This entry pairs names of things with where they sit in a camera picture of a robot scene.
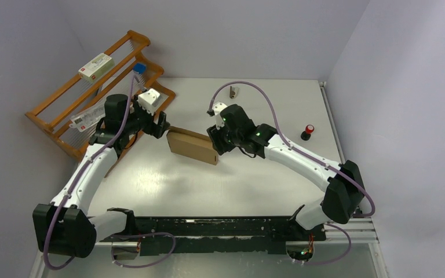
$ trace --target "wall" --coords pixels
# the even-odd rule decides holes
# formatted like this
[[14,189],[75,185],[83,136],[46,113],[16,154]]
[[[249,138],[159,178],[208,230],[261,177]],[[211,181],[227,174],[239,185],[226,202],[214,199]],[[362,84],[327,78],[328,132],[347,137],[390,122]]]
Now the wall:
[[56,3],[0,1],[0,277],[28,277],[31,214],[68,179],[72,160],[24,113],[86,61]]
[[89,57],[128,29],[166,76],[320,79],[369,0],[61,0]]
[[372,0],[327,93],[391,277],[445,277],[445,0]]

